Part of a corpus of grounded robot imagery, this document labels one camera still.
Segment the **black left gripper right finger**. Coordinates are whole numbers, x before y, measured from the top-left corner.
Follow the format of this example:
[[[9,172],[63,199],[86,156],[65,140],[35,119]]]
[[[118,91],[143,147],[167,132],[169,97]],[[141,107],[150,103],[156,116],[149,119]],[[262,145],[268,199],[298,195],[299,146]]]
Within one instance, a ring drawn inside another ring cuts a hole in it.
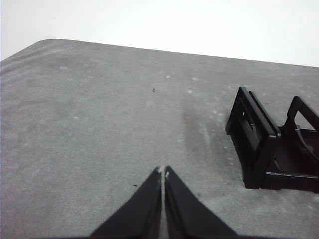
[[[238,239],[220,218],[205,207],[174,170],[165,169],[165,212],[170,239]]]

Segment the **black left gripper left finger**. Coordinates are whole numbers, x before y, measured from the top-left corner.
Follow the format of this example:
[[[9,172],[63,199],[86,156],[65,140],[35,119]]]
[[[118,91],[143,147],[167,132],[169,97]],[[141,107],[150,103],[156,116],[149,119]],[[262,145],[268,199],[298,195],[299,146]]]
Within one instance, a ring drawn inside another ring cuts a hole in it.
[[[91,239],[157,239],[161,218],[161,172],[155,168],[132,197],[89,236]]]

